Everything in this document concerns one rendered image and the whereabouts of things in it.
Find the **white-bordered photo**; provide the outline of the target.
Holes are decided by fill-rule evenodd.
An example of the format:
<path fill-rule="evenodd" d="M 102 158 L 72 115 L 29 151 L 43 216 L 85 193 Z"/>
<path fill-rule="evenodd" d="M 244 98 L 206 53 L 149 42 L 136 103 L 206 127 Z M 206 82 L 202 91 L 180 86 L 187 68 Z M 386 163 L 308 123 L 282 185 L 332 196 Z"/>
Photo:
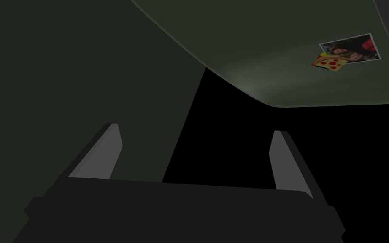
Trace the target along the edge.
<path fill-rule="evenodd" d="M 363 34 L 350 38 L 319 44 L 323 52 L 349 58 L 349 63 L 380 60 L 381 56 L 373 41 L 372 34 Z"/>

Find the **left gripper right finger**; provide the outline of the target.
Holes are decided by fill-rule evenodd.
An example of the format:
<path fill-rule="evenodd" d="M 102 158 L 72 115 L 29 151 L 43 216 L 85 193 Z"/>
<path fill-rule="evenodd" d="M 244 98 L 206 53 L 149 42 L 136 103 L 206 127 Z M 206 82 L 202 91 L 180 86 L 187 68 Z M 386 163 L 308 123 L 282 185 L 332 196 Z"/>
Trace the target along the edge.
<path fill-rule="evenodd" d="M 274 131 L 269 159 L 276 189 L 304 192 L 320 204 L 328 205 L 316 179 L 288 132 Z"/>

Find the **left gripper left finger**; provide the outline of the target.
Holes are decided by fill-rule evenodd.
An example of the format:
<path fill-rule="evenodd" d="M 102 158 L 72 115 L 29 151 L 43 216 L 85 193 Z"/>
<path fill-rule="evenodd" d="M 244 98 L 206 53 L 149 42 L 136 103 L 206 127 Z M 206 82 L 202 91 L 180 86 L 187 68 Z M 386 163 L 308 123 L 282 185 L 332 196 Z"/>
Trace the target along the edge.
<path fill-rule="evenodd" d="M 111 123 L 93 143 L 69 177 L 109 179 L 122 150 L 123 143 L 117 123 Z"/>

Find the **pizza slice magnet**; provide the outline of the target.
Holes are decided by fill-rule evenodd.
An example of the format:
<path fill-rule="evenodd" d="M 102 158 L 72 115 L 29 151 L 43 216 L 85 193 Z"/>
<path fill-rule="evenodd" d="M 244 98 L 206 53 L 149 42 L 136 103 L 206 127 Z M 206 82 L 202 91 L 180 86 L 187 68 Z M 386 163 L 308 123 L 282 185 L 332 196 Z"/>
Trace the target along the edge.
<path fill-rule="evenodd" d="M 336 72 L 340 70 L 344 65 L 349 63 L 350 61 L 351 59 L 349 58 L 334 56 L 323 52 L 312 63 L 312 66 L 320 67 L 320 68 L 324 68 Z"/>

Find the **dark green fridge door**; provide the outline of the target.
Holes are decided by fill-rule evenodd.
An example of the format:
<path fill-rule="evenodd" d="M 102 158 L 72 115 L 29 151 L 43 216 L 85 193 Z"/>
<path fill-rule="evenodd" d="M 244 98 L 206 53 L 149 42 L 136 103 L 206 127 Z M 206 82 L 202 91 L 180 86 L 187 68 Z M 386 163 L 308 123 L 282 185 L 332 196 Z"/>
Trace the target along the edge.
<path fill-rule="evenodd" d="M 273 107 L 389 104 L 389 37 L 374 0 L 131 0 L 219 77 Z M 371 34 L 379 60 L 312 66 L 321 43 Z"/>

